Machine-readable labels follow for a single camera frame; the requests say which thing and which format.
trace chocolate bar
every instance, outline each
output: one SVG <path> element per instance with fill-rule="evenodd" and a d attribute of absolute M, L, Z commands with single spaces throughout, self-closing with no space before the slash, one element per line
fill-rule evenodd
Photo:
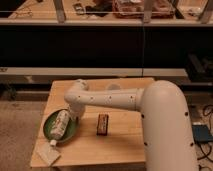
<path fill-rule="evenodd" d="M 99 114 L 98 116 L 98 126 L 97 126 L 97 135 L 107 135 L 108 132 L 108 119 L 109 115 Z"/>

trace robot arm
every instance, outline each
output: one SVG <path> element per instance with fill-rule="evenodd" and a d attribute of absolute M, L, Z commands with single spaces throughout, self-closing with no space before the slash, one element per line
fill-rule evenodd
<path fill-rule="evenodd" d="M 198 171 L 187 103 L 176 85 L 156 81 L 146 89 L 87 90 L 78 80 L 65 94 L 72 119 L 82 117 L 85 105 L 139 111 L 147 171 Z"/>

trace table top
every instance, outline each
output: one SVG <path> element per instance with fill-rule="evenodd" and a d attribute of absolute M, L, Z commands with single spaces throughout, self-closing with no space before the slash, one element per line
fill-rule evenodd
<path fill-rule="evenodd" d="M 36 150 L 47 140 L 43 134 L 43 124 L 54 111 L 66 108 L 64 93 L 74 81 L 54 81 L 49 94 L 41 126 L 31 158 L 31 167 L 47 167 Z M 111 84 L 122 89 L 144 88 L 154 82 L 152 78 L 121 78 L 87 80 L 90 90 L 106 90 Z M 109 115 L 108 135 L 97 136 L 96 127 L 99 114 Z M 53 166 L 97 165 L 144 163 L 143 133 L 139 112 L 114 108 L 86 106 L 86 111 L 78 125 L 74 137 L 59 145 L 61 157 Z"/>

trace green plate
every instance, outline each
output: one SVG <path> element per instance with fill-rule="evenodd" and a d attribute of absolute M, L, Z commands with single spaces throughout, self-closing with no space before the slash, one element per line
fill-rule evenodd
<path fill-rule="evenodd" d="M 51 136 L 50 136 L 50 131 L 52 129 L 52 124 L 55 121 L 56 117 L 58 116 L 58 113 L 61 110 L 66 110 L 66 109 L 60 109 L 57 110 L 55 112 L 53 112 L 45 121 L 44 123 L 44 127 L 43 127 L 43 132 L 44 132 L 44 136 L 48 139 L 51 140 Z M 71 119 L 68 122 L 66 131 L 63 135 L 63 137 L 58 141 L 58 143 L 62 143 L 65 142 L 67 140 L 69 140 L 76 132 L 77 130 L 77 126 L 78 126 L 78 120 L 76 120 L 75 122 L 73 122 Z"/>

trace white bottle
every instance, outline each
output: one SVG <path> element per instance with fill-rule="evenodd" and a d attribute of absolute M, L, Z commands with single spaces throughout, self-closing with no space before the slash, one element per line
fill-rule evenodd
<path fill-rule="evenodd" d="M 61 110 L 56 117 L 56 120 L 53 122 L 50 135 L 52 140 L 50 141 L 51 146 L 56 146 L 57 141 L 62 138 L 65 133 L 66 127 L 70 119 L 69 112 L 67 110 Z"/>

